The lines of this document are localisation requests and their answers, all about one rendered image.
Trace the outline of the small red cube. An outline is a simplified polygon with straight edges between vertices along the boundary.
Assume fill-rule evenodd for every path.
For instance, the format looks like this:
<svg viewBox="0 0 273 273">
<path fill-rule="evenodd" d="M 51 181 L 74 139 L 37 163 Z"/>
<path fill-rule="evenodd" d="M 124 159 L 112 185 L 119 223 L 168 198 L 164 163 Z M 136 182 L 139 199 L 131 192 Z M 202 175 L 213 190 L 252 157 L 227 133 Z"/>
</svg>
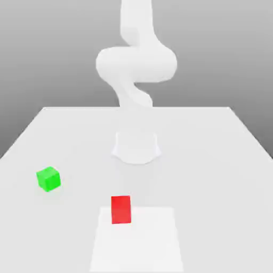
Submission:
<svg viewBox="0 0 273 273">
<path fill-rule="evenodd" d="M 130 196 L 111 197 L 111 222 L 112 224 L 131 223 Z"/>
</svg>

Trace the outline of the small green cube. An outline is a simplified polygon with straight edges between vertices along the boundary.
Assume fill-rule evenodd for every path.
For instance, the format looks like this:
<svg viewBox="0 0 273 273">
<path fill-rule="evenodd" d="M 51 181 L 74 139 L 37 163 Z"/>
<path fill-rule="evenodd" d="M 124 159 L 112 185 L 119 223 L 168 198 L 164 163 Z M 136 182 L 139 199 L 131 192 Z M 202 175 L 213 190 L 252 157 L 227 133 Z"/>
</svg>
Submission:
<svg viewBox="0 0 273 273">
<path fill-rule="evenodd" d="M 61 186 L 60 174 L 51 166 L 36 172 L 36 176 L 38 185 L 46 192 Z"/>
</svg>

